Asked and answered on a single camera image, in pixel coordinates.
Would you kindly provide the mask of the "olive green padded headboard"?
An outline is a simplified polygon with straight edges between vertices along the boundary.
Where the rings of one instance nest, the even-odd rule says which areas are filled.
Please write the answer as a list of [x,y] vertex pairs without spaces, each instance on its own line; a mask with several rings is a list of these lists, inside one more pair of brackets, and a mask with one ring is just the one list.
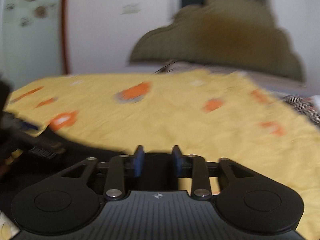
[[183,7],[171,24],[144,34],[130,55],[131,62],[169,60],[305,81],[288,35],[259,0],[204,0]]

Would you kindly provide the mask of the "brown wooden door frame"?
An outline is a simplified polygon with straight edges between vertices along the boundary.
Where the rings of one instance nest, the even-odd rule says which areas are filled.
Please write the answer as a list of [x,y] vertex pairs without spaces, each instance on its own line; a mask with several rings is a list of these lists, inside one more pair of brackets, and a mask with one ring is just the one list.
[[63,73],[65,75],[68,75],[70,73],[70,67],[68,62],[67,14],[68,14],[68,0],[61,0],[61,48],[62,48]]

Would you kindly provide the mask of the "white wall switch plate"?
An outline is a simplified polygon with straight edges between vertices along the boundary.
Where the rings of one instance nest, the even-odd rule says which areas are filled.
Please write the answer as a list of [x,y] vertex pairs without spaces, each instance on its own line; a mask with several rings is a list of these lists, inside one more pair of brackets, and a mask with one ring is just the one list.
[[140,4],[138,3],[135,3],[135,4],[127,4],[125,6],[123,6],[123,9],[122,9],[122,15],[125,15],[125,14],[137,14],[141,11],[141,7],[140,7]]

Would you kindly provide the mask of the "black pants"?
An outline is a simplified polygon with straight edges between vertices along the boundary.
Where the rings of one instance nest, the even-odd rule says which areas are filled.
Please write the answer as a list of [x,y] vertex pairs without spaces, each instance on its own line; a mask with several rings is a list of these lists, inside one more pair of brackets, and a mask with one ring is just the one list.
[[[69,141],[50,128],[33,137],[25,131],[1,131],[1,199],[71,167],[88,157],[106,163],[121,151],[94,148]],[[176,191],[178,178],[173,157],[151,152],[144,156],[140,176],[128,169],[125,191]]]

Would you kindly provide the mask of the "yellow floral bed sheet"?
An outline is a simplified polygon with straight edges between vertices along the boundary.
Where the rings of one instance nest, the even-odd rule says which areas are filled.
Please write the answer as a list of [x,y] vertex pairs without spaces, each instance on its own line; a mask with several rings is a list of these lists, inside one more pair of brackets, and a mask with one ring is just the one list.
[[297,191],[298,232],[319,239],[319,129],[244,75],[48,77],[14,91],[6,110],[88,146],[230,158]]

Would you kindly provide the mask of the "frosted glass wardrobe door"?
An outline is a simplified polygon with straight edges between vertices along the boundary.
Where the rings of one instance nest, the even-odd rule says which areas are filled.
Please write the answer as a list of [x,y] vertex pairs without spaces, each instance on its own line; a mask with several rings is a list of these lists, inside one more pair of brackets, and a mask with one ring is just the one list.
[[62,72],[61,0],[1,0],[1,76],[17,89]]

